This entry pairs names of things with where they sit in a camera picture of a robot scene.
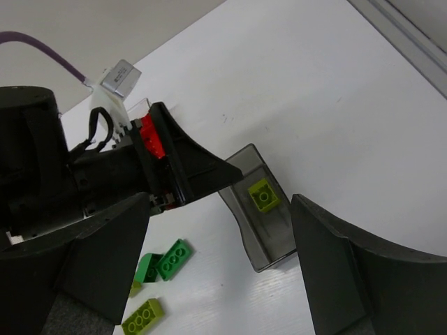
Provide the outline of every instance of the gray floor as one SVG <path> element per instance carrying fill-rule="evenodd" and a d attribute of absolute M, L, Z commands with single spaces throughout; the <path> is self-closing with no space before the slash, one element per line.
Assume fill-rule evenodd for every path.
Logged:
<path fill-rule="evenodd" d="M 224 0 L 15 0 L 0 4 L 0 31 L 40 39 L 96 79 L 121 58 L 137 62 Z M 88 91 L 46 56 L 21 43 L 0 46 L 0 87 L 55 91 L 62 112 Z"/>

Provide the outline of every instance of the gray wall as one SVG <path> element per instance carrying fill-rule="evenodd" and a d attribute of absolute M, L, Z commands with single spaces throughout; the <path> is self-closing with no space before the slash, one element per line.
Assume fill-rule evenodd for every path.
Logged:
<path fill-rule="evenodd" d="M 388 0 L 447 52 L 447 0 Z"/>
<path fill-rule="evenodd" d="M 121 58 L 131 63 L 140 60 L 222 2 L 3 0 L 0 31 L 31 34 L 95 80 Z M 53 89 L 62 112 L 88 94 L 58 64 L 27 45 L 0 45 L 0 62 L 0 86 L 29 84 Z"/>

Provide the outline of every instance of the black wire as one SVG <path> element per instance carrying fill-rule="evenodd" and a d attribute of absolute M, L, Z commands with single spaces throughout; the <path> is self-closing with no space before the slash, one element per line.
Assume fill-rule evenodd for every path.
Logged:
<path fill-rule="evenodd" d="M 94 108 L 90 112 L 89 137 L 84 142 L 81 142 L 70 151 L 70 162 L 76 161 L 79 157 L 85 154 L 87 148 L 93 143 L 93 139 L 98 129 L 99 114 L 101 114 L 104 117 L 105 122 L 107 123 L 107 135 L 103 141 L 98 143 L 98 146 L 95 149 L 93 149 L 93 151 L 100 152 L 112 139 L 113 128 L 114 128 L 112 117 L 103 107 Z"/>

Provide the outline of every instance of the silver connector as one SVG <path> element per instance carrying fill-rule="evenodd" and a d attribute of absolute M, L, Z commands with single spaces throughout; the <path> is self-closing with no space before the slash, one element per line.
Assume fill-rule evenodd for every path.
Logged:
<path fill-rule="evenodd" d="M 132 92 L 140 76 L 139 70 L 122 59 L 104 77 L 101 86 L 124 100 Z"/>

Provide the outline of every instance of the yellow-green lego brick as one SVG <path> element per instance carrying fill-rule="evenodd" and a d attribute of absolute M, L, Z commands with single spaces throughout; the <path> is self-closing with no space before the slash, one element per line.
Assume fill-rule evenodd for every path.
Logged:
<path fill-rule="evenodd" d="M 129 293 L 129 298 L 132 298 L 137 295 L 141 290 L 141 283 L 139 281 L 133 281 L 131 286 L 131 291 Z"/>
<path fill-rule="evenodd" d="M 157 299 L 147 300 L 121 324 L 126 335 L 142 335 L 151 329 L 165 312 Z"/>
<path fill-rule="evenodd" d="M 281 203 L 266 178 L 262 178 L 256 184 L 250 186 L 249 193 L 258 210 L 263 213 L 268 213 Z"/>

